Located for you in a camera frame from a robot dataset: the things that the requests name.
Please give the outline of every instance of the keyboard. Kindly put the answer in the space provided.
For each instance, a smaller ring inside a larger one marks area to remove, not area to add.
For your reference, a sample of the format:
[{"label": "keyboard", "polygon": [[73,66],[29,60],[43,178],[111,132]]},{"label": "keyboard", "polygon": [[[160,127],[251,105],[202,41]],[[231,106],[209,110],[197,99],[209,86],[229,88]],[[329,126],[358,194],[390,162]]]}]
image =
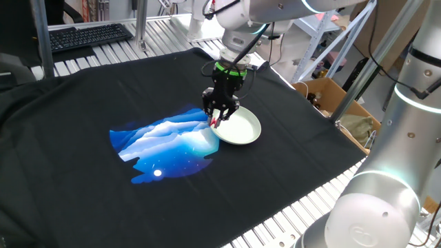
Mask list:
[{"label": "keyboard", "polygon": [[49,32],[52,53],[131,39],[133,35],[120,23],[79,30]]}]

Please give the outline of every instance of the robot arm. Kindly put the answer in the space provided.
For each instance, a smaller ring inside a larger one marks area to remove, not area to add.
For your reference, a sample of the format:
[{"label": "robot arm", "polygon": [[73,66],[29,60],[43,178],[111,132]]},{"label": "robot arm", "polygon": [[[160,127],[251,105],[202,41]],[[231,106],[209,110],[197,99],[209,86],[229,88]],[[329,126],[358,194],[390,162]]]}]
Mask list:
[{"label": "robot arm", "polygon": [[[217,13],[217,19],[226,29],[223,43],[227,48],[221,51],[213,74],[222,76],[223,80],[214,78],[214,89],[209,88],[203,94],[207,114],[211,117],[213,108],[218,108],[221,112],[218,119],[225,121],[232,114],[225,103],[234,104],[232,111],[238,108],[234,92],[243,83],[240,77],[245,77],[246,53],[252,52],[246,49],[249,46],[245,41],[254,45],[255,34],[250,33],[258,31],[258,35],[263,35],[265,30],[267,33],[271,30],[270,22],[358,2],[360,0],[216,0],[216,11],[223,10]],[[416,3],[420,2],[409,0],[407,6],[413,4],[416,10]],[[298,239],[295,248],[407,246],[425,199],[426,183],[441,157],[441,90],[437,90],[441,79],[439,10],[441,0],[431,0],[400,74],[401,83],[395,87],[389,102],[381,135],[369,157],[331,212],[317,220]]]},{"label": "robot arm", "polygon": [[[209,124],[214,123],[217,128],[221,121],[228,120],[239,108],[240,99],[234,96],[234,92],[242,88],[249,74],[247,66],[251,59],[247,54],[254,52],[254,46],[262,35],[274,39],[289,29],[292,19],[362,1],[364,0],[215,0],[215,11],[206,13],[207,7],[210,7],[208,3],[212,2],[206,0],[204,16],[210,18],[216,15],[220,25],[225,28],[222,42],[226,47],[220,51],[220,60],[215,61],[213,73],[205,74],[212,77],[214,82],[214,87],[207,88],[202,94]],[[214,110],[219,110],[218,117],[213,116]]]}]

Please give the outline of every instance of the cardboard box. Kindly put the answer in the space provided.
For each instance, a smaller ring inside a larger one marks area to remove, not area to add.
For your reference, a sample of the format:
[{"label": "cardboard box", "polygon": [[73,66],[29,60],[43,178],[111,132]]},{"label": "cardboard box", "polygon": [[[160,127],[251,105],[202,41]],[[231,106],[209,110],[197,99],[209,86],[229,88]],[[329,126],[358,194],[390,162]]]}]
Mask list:
[{"label": "cardboard box", "polygon": [[[393,21],[400,13],[407,0],[382,0],[378,1],[378,19],[375,35],[372,39],[372,52],[375,51],[380,41],[383,39],[387,30],[391,27]],[[391,69],[395,60],[400,56],[401,52],[406,48],[407,44],[412,40],[413,36],[420,29],[422,21],[429,9],[430,0],[424,0],[420,8],[416,11],[410,22],[406,25],[396,42],[392,45],[386,57],[380,63],[383,68],[388,71]],[[351,20],[365,8],[366,3],[359,3],[351,14]],[[372,35],[373,21],[375,19],[375,10],[367,20],[365,26],[358,35],[354,45],[365,56],[369,57],[368,45]]]},{"label": "cardboard box", "polygon": [[[334,112],[336,108],[340,105],[340,102],[346,95],[346,92],[338,86],[337,83],[332,81],[332,79],[322,78],[313,81],[305,82],[308,85],[308,90],[310,93],[321,92],[322,97],[320,98],[320,110],[325,110],[327,112]],[[302,83],[294,83],[292,86],[302,93],[304,96],[307,94],[306,87]],[[377,133],[380,131],[381,124],[377,121],[368,111],[366,111],[360,104],[353,102],[351,107],[348,109],[347,114],[353,114],[357,116],[372,117],[373,129]],[[349,132],[342,131],[352,142],[354,142],[362,151],[366,154],[369,150],[366,150],[359,142],[352,137]]]}]

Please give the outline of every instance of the white plate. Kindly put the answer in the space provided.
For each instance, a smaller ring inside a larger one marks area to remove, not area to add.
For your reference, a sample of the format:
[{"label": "white plate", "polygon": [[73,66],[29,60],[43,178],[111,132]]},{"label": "white plate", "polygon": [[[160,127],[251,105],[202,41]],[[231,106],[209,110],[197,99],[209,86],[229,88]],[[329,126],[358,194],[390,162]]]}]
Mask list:
[{"label": "white plate", "polygon": [[[214,110],[213,116],[217,118],[218,115],[219,110]],[[222,121],[218,128],[214,128],[214,125],[211,128],[217,137],[233,145],[250,144],[262,131],[257,117],[242,106],[230,116],[228,121]]]}]

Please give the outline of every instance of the cable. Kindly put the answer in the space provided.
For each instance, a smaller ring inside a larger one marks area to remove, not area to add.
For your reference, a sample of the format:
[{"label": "cable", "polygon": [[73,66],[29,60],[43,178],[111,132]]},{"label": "cable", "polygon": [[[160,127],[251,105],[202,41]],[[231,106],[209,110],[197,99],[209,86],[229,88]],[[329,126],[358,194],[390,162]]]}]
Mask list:
[{"label": "cable", "polygon": [[282,45],[283,45],[283,39],[284,39],[284,38],[285,38],[285,34],[283,35],[282,39],[280,40],[280,56],[279,56],[278,60],[277,60],[276,62],[272,63],[272,64],[269,65],[269,66],[273,66],[273,65],[279,63],[280,60],[282,59]]},{"label": "cable", "polygon": [[215,11],[213,11],[213,12],[207,14],[207,13],[205,13],[205,8],[207,7],[207,4],[208,4],[210,1],[211,1],[211,0],[207,0],[207,1],[204,3],[204,6],[203,6],[203,8],[202,8],[202,14],[203,14],[203,16],[204,16],[206,19],[209,19],[209,20],[213,19],[213,17],[214,17],[215,14],[218,14],[218,13],[220,13],[220,12],[222,12],[222,11],[224,11],[224,10],[226,10],[226,9],[229,9],[230,7],[236,5],[237,3],[240,3],[240,0],[234,0],[233,2],[227,4],[226,6],[223,6],[222,8],[220,8],[220,9],[218,9],[218,10],[215,10]]},{"label": "cable", "polygon": [[202,73],[202,75],[203,75],[203,76],[216,76],[216,75],[219,75],[220,73],[223,73],[223,72],[227,72],[227,74],[229,74],[233,68],[236,68],[236,69],[237,69],[236,64],[237,64],[241,59],[243,59],[243,57],[245,57],[245,56],[248,54],[248,52],[254,47],[254,45],[257,43],[257,41],[262,37],[263,33],[267,30],[268,27],[269,27],[269,24],[265,24],[264,28],[263,28],[263,29],[257,34],[256,37],[254,37],[254,39],[253,39],[253,40],[247,45],[247,47],[244,48],[242,52],[240,52],[240,54],[234,59],[233,62],[222,61],[222,62],[226,62],[226,63],[230,64],[230,66],[229,66],[228,68],[225,68],[224,70],[221,70],[221,71],[219,71],[219,72],[215,72],[215,73],[212,73],[212,74],[206,74],[206,73],[204,73],[203,70],[205,69],[205,67],[207,67],[207,65],[209,65],[210,63],[213,63],[213,62],[214,62],[214,61],[210,61],[210,62],[206,63],[206,64],[201,68],[201,73]]},{"label": "cable", "polygon": [[230,64],[231,67],[234,67],[234,69],[237,70],[237,72],[239,73],[239,76],[240,76],[240,70],[239,70],[239,68],[237,67],[237,65],[233,65],[232,62],[224,61],[224,60],[222,60],[222,59],[216,59],[216,60],[213,60],[213,61],[208,61],[208,62],[206,62],[206,63],[202,66],[202,68],[201,68],[201,74],[202,74],[203,76],[216,76],[216,75],[219,75],[221,72],[225,72],[225,71],[227,71],[227,70],[229,69],[229,68],[226,68],[226,69],[224,69],[224,70],[222,70],[222,71],[220,71],[220,72],[213,73],[213,74],[210,74],[210,75],[204,73],[204,70],[205,70],[205,68],[206,68],[208,65],[211,65],[211,64],[213,64],[213,63],[218,63],[218,62],[225,62],[225,63]]},{"label": "cable", "polygon": [[371,59],[372,59],[372,61],[378,66],[378,67],[380,67],[380,69],[381,69],[381,71],[388,77],[388,78],[390,78],[392,81],[394,81],[395,83],[398,83],[398,84],[401,84],[401,85],[403,85],[403,86],[405,86],[405,87],[407,87],[407,88],[409,88],[409,89],[411,89],[412,87],[411,86],[408,86],[408,85],[406,85],[406,84],[404,84],[404,83],[401,83],[401,82],[399,82],[398,80],[396,80],[396,79],[394,79],[392,76],[390,76],[384,69],[383,69],[383,67],[375,60],[375,58],[373,57],[373,55],[372,55],[372,41],[373,41],[373,37],[374,37],[374,35],[375,35],[375,30],[376,30],[376,28],[377,28],[377,20],[378,20],[378,7],[379,6],[379,4],[377,4],[376,6],[375,6],[375,17],[374,17],[374,19],[373,19],[373,27],[372,27],[372,33],[371,33],[371,38],[369,39],[369,45],[368,45],[368,53],[369,53],[369,56],[371,57]]},{"label": "cable", "polygon": [[427,242],[429,241],[429,238],[430,238],[430,233],[432,232],[433,223],[435,222],[436,216],[437,216],[440,208],[441,208],[441,201],[440,201],[440,204],[438,205],[438,208],[436,209],[435,213],[433,213],[433,218],[432,218],[432,221],[430,222],[430,227],[429,227],[429,230],[427,232],[426,240],[421,245],[414,245],[412,243],[409,243],[409,245],[414,246],[414,247],[422,247],[422,246],[425,246],[427,244]]},{"label": "cable", "polygon": [[441,165],[441,159],[438,161],[438,163],[436,163],[435,169],[438,168],[438,166],[440,166],[440,165]]},{"label": "cable", "polygon": [[243,96],[241,96],[241,97],[236,97],[235,99],[233,99],[233,98],[231,98],[231,97],[229,97],[229,96],[227,95],[227,88],[224,87],[224,94],[225,94],[225,96],[227,96],[227,98],[228,98],[229,100],[231,100],[231,101],[240,101],[240,100],[242,100],[242,99],[244,99],[245,97],[248,96],[249,92],[251,92],[251,88],[253,87],[254,79],[256,78],[256,71],[257,71],[257,70],[256,70],[256,69],[253,69],[253,70],[251,70],[251,71],[253,71],[253,79],[251,80],[251,83],[249,83],[249,88],[248,88],[247,93],[245,93],[245,95],[243,95]]},{"label": "cable", "polygon": [[441,238],[439,239],[439,241],[436,243],[436,245],[434,247],[438,248],[440,245],[441,245]]},{"label": "cable", "polygon": [[305,82],[302,82],[302,81],[297,81],[295,83],[303,83],[306,86],[306,97],[305,98],[308,99],[308,93],[309,93],[308,85]]},{"label": "cable", "polygon": [[372,61],[380,68],[380,70],[388,77],[390,78],[393,82],[399,84],[399,85],[403,85],[405,87],[407,87],[408,89],[410,89],[420,100],[424,100],[426,99],[426,97],[428,97],[428,95],[430,95],[432,92],[434,92],[435,90],[437,90],[440,86],[441,86],[441,79],[438,79],[435,83],[433,83],[432,85],[430,85],[425,91],[420,92],[419,90],[417,90],[415,87],[411,87],[405,83],[401,83],[398,80],[394,79],[391,75],[389,75],[384,69],[383,67],[375,60],[375,58],[372,55],[372,40],[373,40],[373,36],[375,34],[375,29],[377,27],[377,20],[378,20],[378,7],[379,5],[376,5],[375,8],[375,18],[373,20],[373,27],[372,27],[372,33],[371,33],[371,38],[369,39],[369,45],[368,45],[368,52],[369,52],[369,56],[371,57]]},{"label": "cable", "polygon": [[160,14],[161,14],[161,10],[163,9],[163,6],[161,5],[161,6],[159,6],[159,11],[158,11],[158,14],[157,14],[157,16],[159,16]]},{"label": "cable", "polygon": [[271,36],[269,37],[270,43],[271,43],[271,48],[269,49],[269,58],[268,58],[268,63],[271,63],[271,55],[273,54],[273,35],[274,35],[274,26],[276,25],[275,22],[273,22],[273,28],[271,29]]}]

